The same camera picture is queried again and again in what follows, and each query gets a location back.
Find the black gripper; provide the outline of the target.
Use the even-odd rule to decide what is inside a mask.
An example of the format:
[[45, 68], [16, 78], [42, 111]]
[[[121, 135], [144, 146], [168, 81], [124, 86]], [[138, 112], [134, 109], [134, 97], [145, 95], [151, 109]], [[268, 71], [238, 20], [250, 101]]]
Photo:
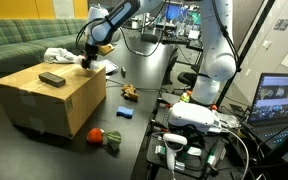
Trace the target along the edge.
[[[93, 46], [93, 45], [90, 45], [88, 43], [85, 44], [85, 52], [86, 52], [86, 59], [87, 60], [96, 60], [97, 56], [98, 56], [98, 51], [99, 51], [98, 46]], [[84, 69], [87, 69], [88, 67], [89, 67], [89, 69], [94, 69], [93, 61], [90, 61], [90, 63], [88, 63], [87, 60], [83, 59], [81, 66]]]

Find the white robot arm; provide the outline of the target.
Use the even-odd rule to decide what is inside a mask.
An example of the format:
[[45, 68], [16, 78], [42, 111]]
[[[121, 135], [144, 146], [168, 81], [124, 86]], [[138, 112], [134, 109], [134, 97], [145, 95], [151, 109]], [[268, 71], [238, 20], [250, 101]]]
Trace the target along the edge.
[[[233, 77], [238, 56], [233, 43], [233, 0], [197, 0], [200, 10], [203, 61], [194, 83], [191, 99], [203, 105], [212, 104], [220, 84]], [[113, 34], [128, 19], [147, 13], [163, 0], [122, 0], [111, 12], [91, 7], [86, 24], [85, 68], [93, 65], [98, 49], [111, 42]]]

